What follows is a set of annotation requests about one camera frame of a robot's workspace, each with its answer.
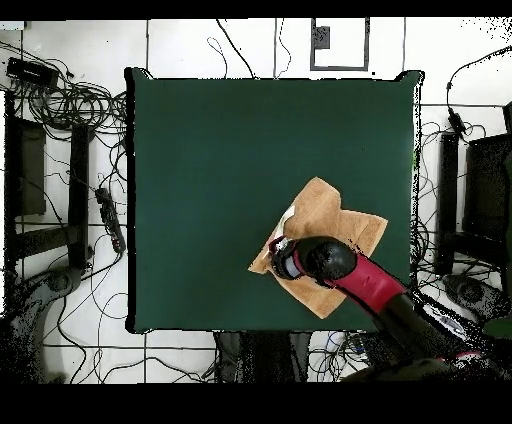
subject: floor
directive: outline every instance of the floor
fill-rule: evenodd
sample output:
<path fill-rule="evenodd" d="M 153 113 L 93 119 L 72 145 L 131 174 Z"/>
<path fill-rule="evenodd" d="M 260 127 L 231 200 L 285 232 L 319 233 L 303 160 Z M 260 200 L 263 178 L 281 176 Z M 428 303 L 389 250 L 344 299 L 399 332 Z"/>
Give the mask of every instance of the floor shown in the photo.
<path fill-rule="evenodd" d="M 338 28 L 337 31 L 341 34 L 343 22 L 335 21 L 319 18 L 317 25 L 332 25 L 333 28 Z M 363 75 L 360 72 L 311 72 L 309 19 L 277 18 L 276 21 L 274 18 L 265 18 L 221 22 L 258 77 L 368 77 L 368 74 Z M 509 22 L 510 19 L 497 18 L 371 18 L 368 72 L 376 79 L 394 79 L 403 70 L 425 72 L 420 99 L 421 124 L 424 125 L 422 133 L 425 140 L 427 134 L 437 129 L 437 125 L 441 128 L 449 126 L 446 84 L 451 74 L 458 67 L 506 46 L 512 35 L 512 32 L 507 31 L 510 27 Z M 274 53 L 276 28 L 278 42 Z M 107 88 L 112 95 L 125 90 L 123 70 L 127 66 L 147 68 L 156 78 L 218 78 L 223 77 L 226 71 L 228 78 L 250 76 L 215 20 L 30 22 L 23 32 L 0 31 L 0 41 L 41 58 L 58 59 L 75 75 L 74 81 L 98 84 Z M 225 55 L 227 69 L 218 50 Z M 3 85 L 10 84 L 5 76 L 5 66 L 7 58 L 11 55 L 5 50 L 0 50 L 0 84 Z M 489 61 L 465 68 L 453 81 L 450 103 L 454 105 L 455 111 L 461 114 L 464 121 L 473 125 L 483 125 L 487 135 L 505 132 L 501 107 L 512 100 L 510 56 L 511 54 L 507 53 L 503 57 L 493 57 Z M 322 60 L 350 66 L 351 60 L 355 63 L 359 59 L 357 54 L 347 50 L 346 55 L 334 58 L 324 56 Z M 479 138 L 482 135 L 480 128 L 474 128 L 468 139 Z M 421 174 L 426 175 L 428 172 L 435 187 L 438 140 L 434 137 L 432 140 L 425 146 L 423 152 L 426 168 L 421 168 Z M 115 135 L 110 135 L 105 136 L 103 141 L 107 145 L 112 145 L 117 139 Z M 46 161 L 46 174 L 61 173 L 67 177 L 66 165 L 58 161 L 66 162 L 69 158 L 69 145 L 48 138 L 46 151 L 49 155 Z M 99 140 L 91 143 L 90 152 L 90 184 L 94 185 L 98 184 L 112 167 L 108 159 L 109 150 Z M 463 155 L 461 157 L 460 163 L 463 168 Z M 120 169 L 123 170 L 123 167 L 124 163 L 121 163 Z M 49 176 L 46 180 L 46 191 L 65 222 L 67 196 L 59 194 L 66 188 L 57 176 Z M 424 191 L 427 192 L 430 188 L 429 185 Z M 126 202 L 126 194 L 122 183 L 114 184 L 113 190 L 114 199 L 120 202 L 120 221 L 126 223 L 126 216 L 123 215 L 125 207 L 122 205 Z M 422 220 L 427 221 L 435 211 L 433 193 L 422 199 L 419 210 Z M 433 230 L 434 222 L 435 215 L 429 221 L 429 229 Z M 90 204 L 90 224 L 89 240 L 92 244 L 104 234 L 94 199 Z M 55 216 L 49 209 L 44 216 L 25 217 L 23 225 L 24 231 L 55 225 Z M 19 227 L 19 231 L 22 231 L 21 222 Z M 23 263 L 20 261 L 18 272 L 25 278 L 39 273 L 65 252 L 66 249 L 56 249 L 26 259 Z M 114 258 L 115 253 L 110 241 L 106 237 L 100 239 L 96 246 L 95 269 L 109 265 Z M 103 317 L 101 321 L 101 311 L 89 296 L 91 287 L 98 284 L 101 285 L 95 291 L 96 301 L 102 308 L 105 307 L 104 312 L 112 317 Z M 435 286 L 426 287 L 426 290 L 450 305 Z M 69 296 L 62 328 L 78 343 L 90 346 L 86 349 L 87 359 L 75 382 L 83 380 L 84 383 L 98 383 L 91 370 L 94 366 L 95 353 L 100 346 L 102 378 L 116 366 L 134 364 L 145 357 L 159 358 L 166 364 L 189 372 L 201 373 L 210 366 L 214 359 L 215 347 L 211 333 L 153 331 L 147 335 L 129 334 L 124 328 L 124 320 L 121 319 L 126 315 L 127 297 L 122 294 L 112 297 L 116 293 L 126 291 L 127 262 L 124 258 L 108 273 L 99 274 L 91 281 L 84 282 Z M 44 349 L 49 370 L 65 372 L 69 381 L 82 362 L 83 353 L 64 340 L 55 329 L 62 306 L 62 301 L 57 301 L 49 311 L 45 324 Z M 318 332 L 314 334 L 310 347 L 324 348 L 326 343 L 329 343 L 328 333 Z M 312 355 L 311 359 L 318 363 L 322 358 Z M 349 368 L 344 371 L 350 372 L 352 369 Z M 179 371 L 170 370 L 156 360 L 149 360 L 138 366 L 112 371 L 108 374 L 106 382 L 172 382 L 182 376 Z M 310 379 L 316 380 L 316 374 L 312 370 Z"/>

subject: floor tile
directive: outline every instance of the floor tile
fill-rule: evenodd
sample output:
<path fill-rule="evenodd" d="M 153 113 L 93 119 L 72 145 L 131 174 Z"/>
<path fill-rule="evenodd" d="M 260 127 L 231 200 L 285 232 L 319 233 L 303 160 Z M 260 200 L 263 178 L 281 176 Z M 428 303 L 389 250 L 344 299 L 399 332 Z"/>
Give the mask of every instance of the floor tile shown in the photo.
<path fill-rule="evenodd" d="M 407 18 L 406 69 L 422 70 L 422 103 L 446 104 L 446 85 L 461 66 L 509 44 L 471 19 Z M 512 101 L 512 52 L 462 69 L 453 80 L 451 104 L 504 105 Z"/>
<path fill-rule="evenodd" d="M 148 346 L 215 348 L 210 331 L 154 330 L 147 335 Z"/>
<path fill-rule="evenodd" d="M 240 49 L 253 73 L 271 78 L 274 65 L 274 19 L 224 19 L 221 25 Z M 155 19 L 149 22 L 149 71 L 155 78 L 251 78 L 214 19 Z"/>
<path fill-rule="evenodd" d="M 111 265 L 116 258 L 109 237 L 103 237 L 103 234 L 102 228 L 89 229 L 91 245 L 94 245 L 94 241 L 102 236 L 96 246 L 94 270 Z M 62 330 L 65 334 L 72 335 L 78 343 L 98 345 L 98 327 L 100 327 L 99 344 L 143 346 L 143 336 L 130 334 L 125 329 L 127 292 L 128 267 L 127 257 L 124 256 L 118 264 L 110 268 L 108 273 L 104 271 L 95 275 L 92 281 L 86 279 L 75 292 L 68 296 L 66 312 L 61 321 Z M 62 342 L 61 335 L 55 329 L 62 308 L 63 301 L 58 300 L 48 312 L 45 323 L 45 335 L 47 335 L 45 342 L 47 343 Z"/>
<path fill-rule="evenodd" d="M 165 364 L 196 373 L 192 377 L 198 379 L 212 365 L 215 360 L 214 351 L 175 351 L 151 349 L 147 351 L 148 357 L 157 357 Z M 191 380 L 184 373 L 166 368 L 160 362 L 150 359 L 146 365 L 146 378 L 148 383 L 190 383 Z"/>
<path fill-rule="evenodd" d="M 99 384 L 94 372 L 95 355 L 97 349 L 87 348 L 86 361 L 76 375 L 73 384 Z M 74 347 L 44 347 L 44 359 L 47 375 L 66 374 L 66 383 L 69 383 L 76 370 L 80 367 L 84 354 Z M 144 367 L 139 364 L 124 369 L 114 369 L 141 362 L 144 359 L 142 349 L 102 349 L 101 356 L 96 355 L 96 372 L 100 381 L 105 384 L 136 384 L 144 381 Z"/>

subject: brown towel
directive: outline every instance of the brown towel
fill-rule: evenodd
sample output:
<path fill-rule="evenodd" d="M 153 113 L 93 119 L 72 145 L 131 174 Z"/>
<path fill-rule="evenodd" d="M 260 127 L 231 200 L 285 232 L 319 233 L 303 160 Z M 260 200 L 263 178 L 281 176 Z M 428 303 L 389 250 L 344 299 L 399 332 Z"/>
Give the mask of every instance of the brown towel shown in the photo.
<path fill-rule="evenodd" d="M 311 236 L 332 236 L 366 256 L 370 256 L 379 243 L 387 221 L 375 215 L 341 209 L 340 193 L 322 179 L 309 181 L 293 201 L 295 214 L 284 225 L 284 235 L 296 239 Z M 281 286 L 318 317 L 325 318 L 345 299 L 339 290 L 316 284 L 309 277 L 289 281 L 277 277 L 270 266 L 268 244 L 274 239 L 272 232 L 262 250 L 249 267 L 249 271 L 264 274 L 270 271 Z"/>

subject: black chair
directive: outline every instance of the black chair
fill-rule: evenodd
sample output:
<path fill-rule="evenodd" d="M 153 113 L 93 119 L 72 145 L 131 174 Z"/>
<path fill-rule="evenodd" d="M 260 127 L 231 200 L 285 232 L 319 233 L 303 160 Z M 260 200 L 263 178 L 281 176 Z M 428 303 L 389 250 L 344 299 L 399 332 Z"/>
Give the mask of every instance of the black chair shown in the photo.
<path fill-rule="evenodd" d="M 454 254 L 459 252 L 496 266 L 504 292 L 508 250 L 505 240 L 509 225 L 510 180 L 506 160 L 512 151 L 512 103 L 504 108 L 506 134 L 469 142 L 462 231 L 456 230 L 458 136 L 441 137 L 440 175 L 437 199 L 437 228 L 434 272 L 452 273 Z"/>

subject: green tabletop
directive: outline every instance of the green tabletop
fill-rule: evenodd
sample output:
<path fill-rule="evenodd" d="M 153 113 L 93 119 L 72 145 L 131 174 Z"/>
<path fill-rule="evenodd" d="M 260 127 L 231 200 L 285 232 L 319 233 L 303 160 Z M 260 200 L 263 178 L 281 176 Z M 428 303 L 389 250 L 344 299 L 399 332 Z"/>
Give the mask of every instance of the green tabletop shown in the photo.
<path fill-rule="evenodd" d="M 409 283 L 419 72 L 398 81 L 126 75 L 135 97 L 127 327 L 372 329 L 351 300 L 322 320 L 247 267 L 318 176 L 343 208 L 389 220 L 372 258 Z"/>

